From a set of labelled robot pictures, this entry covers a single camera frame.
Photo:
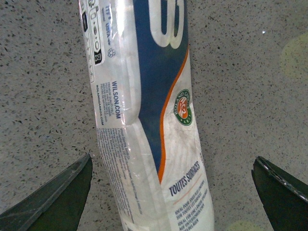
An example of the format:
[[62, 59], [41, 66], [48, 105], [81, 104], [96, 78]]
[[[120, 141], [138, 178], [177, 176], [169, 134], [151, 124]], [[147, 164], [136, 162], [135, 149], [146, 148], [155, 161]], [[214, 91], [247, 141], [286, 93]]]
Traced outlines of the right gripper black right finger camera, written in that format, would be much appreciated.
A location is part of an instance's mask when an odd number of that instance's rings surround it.
[[308, 229], [308, 185], [266, 158], [258, 156], [252, 178], [275, 231]]

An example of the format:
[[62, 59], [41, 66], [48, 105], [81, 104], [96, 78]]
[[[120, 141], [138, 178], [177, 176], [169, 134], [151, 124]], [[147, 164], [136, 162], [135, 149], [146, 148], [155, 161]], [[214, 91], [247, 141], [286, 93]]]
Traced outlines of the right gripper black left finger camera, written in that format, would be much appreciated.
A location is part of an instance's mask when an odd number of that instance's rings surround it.
[[86, 154], [0, 215], [2, 231], [75, 231], [90, 191], [92, 159]]

